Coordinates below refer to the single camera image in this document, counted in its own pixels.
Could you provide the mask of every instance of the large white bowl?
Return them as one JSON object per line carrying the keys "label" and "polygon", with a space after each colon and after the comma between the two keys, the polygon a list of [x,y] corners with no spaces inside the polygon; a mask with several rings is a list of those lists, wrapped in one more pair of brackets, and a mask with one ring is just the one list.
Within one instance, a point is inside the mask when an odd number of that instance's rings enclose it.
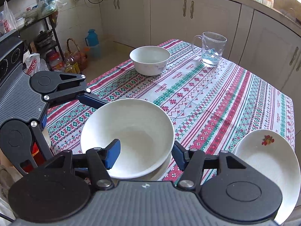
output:
{"label": "large white bowl", "polygon": [[138,47],[130,53],[136,71],[145,76],[156,76],[165,69],[170,52],[162,47]]}
{"label": "large white bowl", "polygon": [[282,224],[292,213],[300,192],[300,167],[290,144],[276,132],[258,129],[248,133],[233,153],[279,186],[283,198],[275,221]]}
{"label": "large white bowl", "polygon": [[82,152],[105,148],[114,139],[121,143],[112,178],[132,179],[153,172],[167,159],[175,141],[168,115],[142,99],[120,99],[97,109],[82,128]]}

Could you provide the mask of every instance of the glass mug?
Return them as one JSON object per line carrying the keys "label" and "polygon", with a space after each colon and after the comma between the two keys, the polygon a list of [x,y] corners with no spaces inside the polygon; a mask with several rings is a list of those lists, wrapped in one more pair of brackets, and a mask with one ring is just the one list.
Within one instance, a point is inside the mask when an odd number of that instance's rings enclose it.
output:
{"label": "glass mug", "polygon": [[[199,38],[202,40],[202,51],[201,53],[195,52],[195,39]],[[209,66],[215,67],[219,64],[222,58],[223,51],[227,38],[214,32],[204,32],[203,35],[196,35],[192,40],[192,51],[195,55],[202,57],[202,62]]]}

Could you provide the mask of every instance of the tablecloth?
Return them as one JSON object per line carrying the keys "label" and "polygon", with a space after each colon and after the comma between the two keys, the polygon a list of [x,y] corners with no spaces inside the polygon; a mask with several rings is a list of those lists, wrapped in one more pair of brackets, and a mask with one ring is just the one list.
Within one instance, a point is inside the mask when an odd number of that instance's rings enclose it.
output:
{"label": "tablecloth", "polygon": [[[224,58],[215,68],[204,66],[190,43],[173,39],[160,46],[171,53],[162,74],[142,76],[128,60],[91,81],[92,92],[109,102],[140,98],[160,106],[173,122],[176,140],[186,149],[207,154],[232,151],[247,133],[260,128],[276,131],[294,149],[289,97]],[[80,133],[94,111],[78,101],[49,110],[47,128],[54,153],[64,149],[81,153]],[[181,174],[172,159],[161,180],[177,182]],[[203,181],[213,175],[213,170],[206,170]]]}

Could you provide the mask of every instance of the plastic bag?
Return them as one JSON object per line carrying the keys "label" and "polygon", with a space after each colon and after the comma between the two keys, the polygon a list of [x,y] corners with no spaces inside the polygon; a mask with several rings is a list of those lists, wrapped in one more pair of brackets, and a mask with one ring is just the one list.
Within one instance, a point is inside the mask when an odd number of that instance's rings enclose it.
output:
{"label": "plastic bag", "polygon": [[39,0],[38,2],[38,17],[46,17],[53,12],[60,9],[66,3],[62,3],[60,0]]}
{"label": "plastic bag", "polygon": [[17,30],[15,17],[11,12],[11,10],[8,8],[6,1],[4,1],[3,17],[4,17],[4,27],[6,32],[10,32],[13,29]]}
{"label": "plastic bag", "polygon": [[26,69],[24,69],[24,73],[30,76],[33,76],[35,73],[43,70],[49,71],[46,61],[44,59],[40,59],[40,54],[33,53],[27,57],[25,60]]}

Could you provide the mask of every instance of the white plate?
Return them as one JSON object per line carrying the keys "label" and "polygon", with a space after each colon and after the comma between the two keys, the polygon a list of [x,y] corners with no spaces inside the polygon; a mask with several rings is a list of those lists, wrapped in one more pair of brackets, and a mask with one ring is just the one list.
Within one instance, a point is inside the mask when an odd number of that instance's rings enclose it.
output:
{"label": "white plate", "polygon": [[[166,159],[166,161],[164,161],[164,163],[160,167],[158,167],[155,171],[153,171],[149,174],[146,174],[144,176],[133,178],[130,180],[133,180],[133,181],[158,181],[158,179],[160,179],[164,175],[166,170],[168,169],[168,166],[171,162],[171,158],[172,158],[172,156],[170,154],[168,156],[168,158]],[[112,180],[115,184],[117,184],[117,182],[119,181],[119,179],[115,179],[115,178],[113,178]]]}
{"label": "white plate", "polygon": [[276,132],[259,129],[247,134],[233,152],[279,186],[283,198],[275,221],[282,224],[300,192],[300,167],[290,144]]}
{"label": "white plate", "polygon": [[82,152],[106,147],[114,139],[121,143],[112,178],[131,179],[156,170],[170,155],[175,131],[160,107],[142,99],[127,98],[97,109],[86,121],[81,137]]}

